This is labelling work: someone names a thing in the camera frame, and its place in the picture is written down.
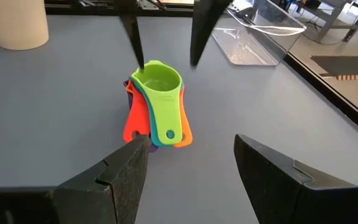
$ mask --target white container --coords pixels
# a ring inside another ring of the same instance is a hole
[[[239,1],[247,16],[231,5],[212,33],[215,41],[234,65],[278,65],[306,26],[269,0]]]
[[[44,0],[0,0],[0,46],[27,50],[49,39]]]

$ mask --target white cup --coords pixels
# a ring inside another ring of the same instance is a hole
[[[49,39],[44,0],[0,0],[0,46],[27,50]]]

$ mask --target gray table surface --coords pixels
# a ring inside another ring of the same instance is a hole
[[[43,47],[0,49],[0,187],[58,185],[124,144],[122,82],[137,65],[118,19],[48,20]],[[194,142],[150,154],[137,223],[257,223],[236,133],[358,184],[358,127],[289,66],[231,67],[211,39],[191,70],[191,19],[139,25],[146,60],[183,77]]]

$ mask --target clear plastic bin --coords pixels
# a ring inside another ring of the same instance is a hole
[[[278,65],[305,30],[269,0],[236,0],[212,35],[234,65]]]

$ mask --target purple measuring cup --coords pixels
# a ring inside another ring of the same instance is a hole
[[[129,80],[124,81],[123,86],[126,87],[128,85],[128,83],[129,83]],[[128,94],[129,109],[130,109],[131,105],[133,103],[133,95],[131,93],[128,93],[128,92],[127,92],[127,94]],[[155,152],[157,150],[158,150],[158,147],[151,143],[151,145],[149,146],[148,151],[149,152]]]

